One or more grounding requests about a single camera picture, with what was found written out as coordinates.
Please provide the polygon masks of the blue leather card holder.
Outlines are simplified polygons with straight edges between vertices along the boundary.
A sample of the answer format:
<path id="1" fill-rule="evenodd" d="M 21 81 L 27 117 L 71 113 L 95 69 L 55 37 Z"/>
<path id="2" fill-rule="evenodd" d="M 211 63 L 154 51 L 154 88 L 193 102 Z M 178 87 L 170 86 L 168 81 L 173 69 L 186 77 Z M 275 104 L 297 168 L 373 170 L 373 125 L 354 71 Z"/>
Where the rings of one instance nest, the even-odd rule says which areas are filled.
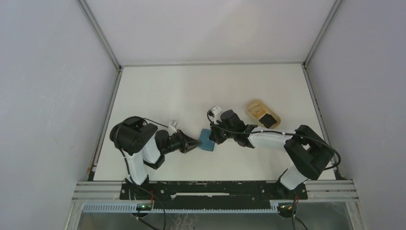
<path id="1" fill-rule="evenodd" d="M 198 146 L 199 149 L 204 150 L 204 151 L 209 151 L 213 152 L 214 151 L 214 146 L 215 142 L 210 139 L 211 135 L 211 130 L 210 129 L 202 129 L 199 140 L 201 141 L 201 144 Z"/>

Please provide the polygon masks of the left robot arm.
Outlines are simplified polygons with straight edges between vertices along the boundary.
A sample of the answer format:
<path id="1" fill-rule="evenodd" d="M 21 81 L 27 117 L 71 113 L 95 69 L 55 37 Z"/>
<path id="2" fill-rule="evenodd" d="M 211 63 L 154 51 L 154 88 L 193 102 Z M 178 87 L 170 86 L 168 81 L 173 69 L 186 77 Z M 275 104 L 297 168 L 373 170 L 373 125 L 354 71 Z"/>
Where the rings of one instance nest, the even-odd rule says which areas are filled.
<path id="1" fill-rule="evenodd" d="M 179 151 L 188 153 L 202 144 L 176 128 L 177 121 L 163 125 L 147 118 L 132 116 L 116 124 L 110 131 L 110 141 L 124 158 L 128 175 L 133 183 L 131 194 L 139 200 L 148 197 L 150 188 L 145 167 L 158 169 L 165 155 Z"/>

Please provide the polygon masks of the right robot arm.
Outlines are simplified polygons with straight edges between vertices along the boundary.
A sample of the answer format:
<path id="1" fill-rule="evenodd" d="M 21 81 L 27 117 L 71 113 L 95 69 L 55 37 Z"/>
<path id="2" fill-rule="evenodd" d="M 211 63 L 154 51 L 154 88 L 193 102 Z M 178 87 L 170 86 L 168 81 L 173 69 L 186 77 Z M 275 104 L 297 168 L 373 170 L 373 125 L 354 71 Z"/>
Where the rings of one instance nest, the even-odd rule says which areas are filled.
<path id="1" fill-rule="evenodd" d="M 323 171 L 330 169 L 328 164 L 338 155 L 307 125 L 291 131 L 247 125 L 233 110 L 223 111 L 218 106 L 209 109 L 206 117 L 211 128 L 209 139 L 216 144 L 232 139 L 241 147 L 287 153 L 293 165 L 277 181 L 277 195 L 282 199 L 290 199 L 303 182 L 317 180 Z"/>

